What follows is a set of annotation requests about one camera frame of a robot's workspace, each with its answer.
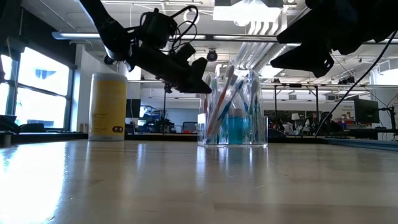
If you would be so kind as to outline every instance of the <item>black cable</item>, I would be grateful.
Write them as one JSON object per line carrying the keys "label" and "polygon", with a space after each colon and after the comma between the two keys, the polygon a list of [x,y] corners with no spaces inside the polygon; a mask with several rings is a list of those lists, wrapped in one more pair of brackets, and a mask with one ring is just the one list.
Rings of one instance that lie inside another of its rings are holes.
{"label": "black cable", "polygon": [[361,76],[361,78],[358,79],[358,81],[356,81],[354,83],[353,86],[351,86],[349,88],[349,90],[346,92],[346,94],[342,97],[342,99],[336,104],[336,106],[329,112],[328,116],[326,116],[321,125],[319,125],[317,132],[315,133],[315,138],[318,137],[318,133],[321,130],[322,126],[325,124],[326,120],[331,116],[331,114],[337,109],[337,107],[341,104],[341,102],[343,102],[343,100],[348,96],[348,94],[350,93],[350,91],[363,79],[365,78],[366,75],[369,74],[369,72],[371,72],[371,70],[377,65],[377,63],[380,61],[380,59],[383,57],[384,53],[386,53],[386,50],[388,49],[388,46],[390,46],[392,40],[394,39],[394,37],[397,34],[397,31],[394,31],[394,33],[392,33],[388,43],[386,44],[386,46],[384,47],[383,51],[380,53],[380,55],[378,56],[378,58],[376,59],[376,61],[372,64],[372,66]]}
{"label": "black cable", "polygon": [[[184,21],[184,22],[182,22],[182,23],[178,26],[178,28],[179,28],[182,24],[188,23],[188,22],[193,23],[192,21]],[[193,36],[193,38],[192,38],[191,40],[189,40],[188,42],[184,42],[184,43],[181,43],[181,40],[180,40],[180,43],[179,43],[178,46],[175,47],[175,50],[177,50],[179,47],[181,47],[181,46],[183,46],[183,45],[185,45],[185,44],[191,43],[192,41],[194,41],[194,40],[196,39],[196,37],[197,37],[197,35],[198,35],[198,27],[197,27],[195,24],[193,25],[193,27],[195,28],[195,35]]]}
{"label": "black cable", "polygon": [[175,48],[175,43],[177,43],[177,41],[181,41],[181,38],[185,34],[187,34],[187,32],[195,25],[195,22],[197,21],[198,16],[199,16],[199,10],[198,10],[198,8],[196,6],[187,6],[187,7],[179,10],[177,13],[175,13],[174,15],[171,16],[171,18],[174,18],[177,15],[181,14],[182,12],[184,12],[186,10],[192,10],[192,9],[196,10],[197,13],[196,13],[195,17],[193,18],[193,20],[191,21],[191,24],[188,26],[188,28],[184,32],[182,32],[181,35],[179,35],[179,37],[177,37],[175,39],[175,42],[173,42],[173,44],[172,44],[172,50]]}
{"label": "black cable", "polygon": [[[348,73],[349,76],[353,77],[349,71],[337,60],[337,58],[334,55],[331,55],[336,61],[337,63],[339,63],[339,65],[346,71],[346,73]],[[362,86],[366,91],[368,91],[373,97],[375,97],[375,99],[377,99],[380,103],[382,103],[384,106],[388,107],[385,103],[383,103],[383,101],[381,101],[375,94],[371,93],[365,86]]]}
{"label": "black cable", "polygon": [[392,101],[394,101],[394,99],[396,98],[396,94],[394,95],[394,97],[390,100],[390,102],[388,102],[388,104],[387,104],[387,106],[386,107],[388,107],[388,106],[390,106],[390,104],[392,103]]}

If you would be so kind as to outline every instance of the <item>computer monitor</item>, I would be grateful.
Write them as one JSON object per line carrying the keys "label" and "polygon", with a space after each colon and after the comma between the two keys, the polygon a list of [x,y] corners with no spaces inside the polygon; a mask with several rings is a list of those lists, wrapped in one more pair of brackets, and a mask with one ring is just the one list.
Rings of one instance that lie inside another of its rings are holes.
{"label": "computer monitor", "polygon": [[126,117],[127,118],[139,118],[140,108],[141,108],[141,100],[127,99]]}
{"label": "computer monitor", "polygon": [[379,103],[371,100],[354,100],[355,121],[358,123],[380,123]]}

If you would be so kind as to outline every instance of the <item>yellow canister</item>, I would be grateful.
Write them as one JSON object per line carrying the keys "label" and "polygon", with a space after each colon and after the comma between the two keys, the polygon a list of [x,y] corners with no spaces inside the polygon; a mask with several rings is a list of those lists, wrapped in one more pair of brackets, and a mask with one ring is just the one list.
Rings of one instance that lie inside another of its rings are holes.
{"label": "yellow canister", "polygon": [[127,78],[114,73],[95,73],[91,81],[90,141],[123,141]]}

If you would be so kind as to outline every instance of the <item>yellow label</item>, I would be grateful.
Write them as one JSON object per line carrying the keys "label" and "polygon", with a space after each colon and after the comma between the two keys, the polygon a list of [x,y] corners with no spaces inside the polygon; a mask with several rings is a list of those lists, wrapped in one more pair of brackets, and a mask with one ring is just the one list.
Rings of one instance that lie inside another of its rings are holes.
{"label": "yellow label", "polygon": [[120,81],[97,81],[91,87],[90,134],[123,136],[127,85]]}

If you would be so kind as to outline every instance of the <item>wooden table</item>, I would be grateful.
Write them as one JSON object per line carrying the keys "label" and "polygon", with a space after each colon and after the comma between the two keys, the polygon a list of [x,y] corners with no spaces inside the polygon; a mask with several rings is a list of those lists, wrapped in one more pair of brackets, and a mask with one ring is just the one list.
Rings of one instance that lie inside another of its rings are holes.
{"label": "wooden table", "polygon": [[0,149],[0,223],[397,223],[398,153],[194,142]]}

